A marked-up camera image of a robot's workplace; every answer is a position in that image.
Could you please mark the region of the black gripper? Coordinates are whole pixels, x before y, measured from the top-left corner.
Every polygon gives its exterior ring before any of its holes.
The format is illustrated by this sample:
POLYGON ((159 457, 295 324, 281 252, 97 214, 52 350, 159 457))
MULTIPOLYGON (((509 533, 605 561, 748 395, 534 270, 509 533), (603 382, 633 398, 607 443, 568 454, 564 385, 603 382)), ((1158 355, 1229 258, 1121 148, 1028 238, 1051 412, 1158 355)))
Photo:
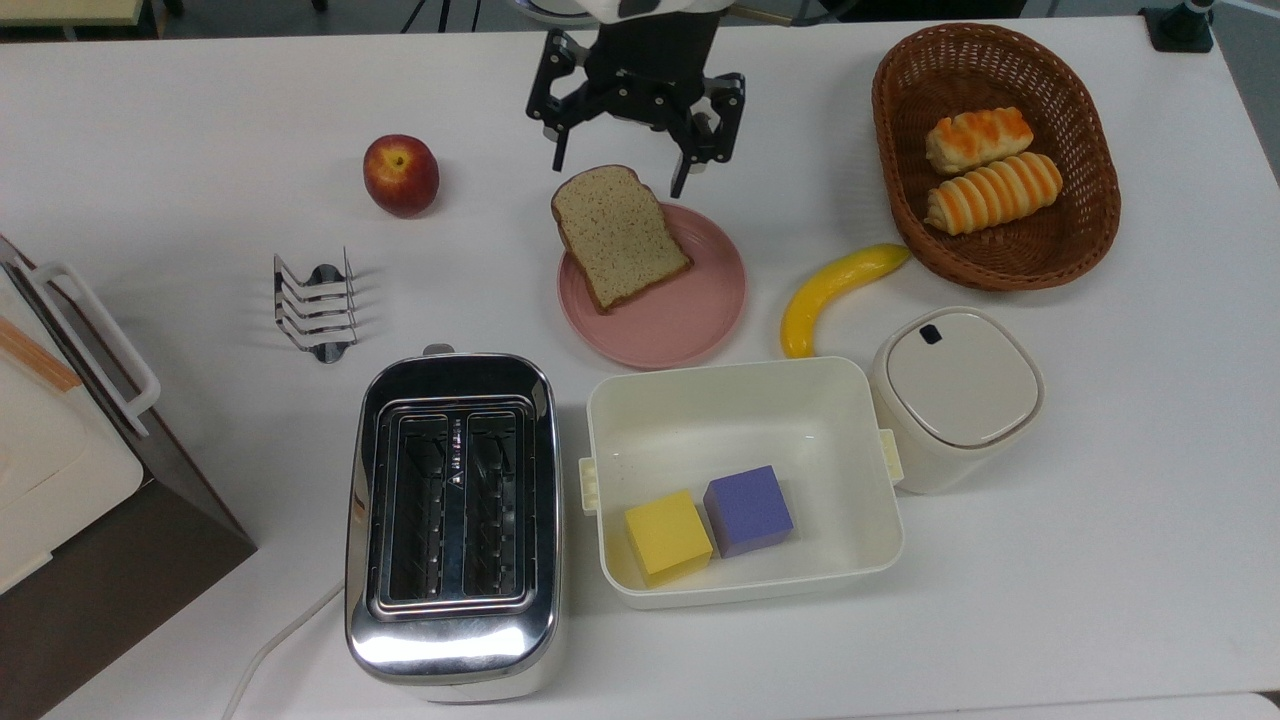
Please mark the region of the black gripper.
POLYGON ((668 129, 681 158, 671 181, 677 199, 690 173, 733 156, 746 100, 746 78, 703 70, 722 13, 676 12, 600 26, 588 50, 562 29, 550 29, 541 49, 526 114, 556 143, 552 169, 561 172, 570 131, 609 114, 668 129), (588 79, 557 97, 557 79, 585 69, 588 79))

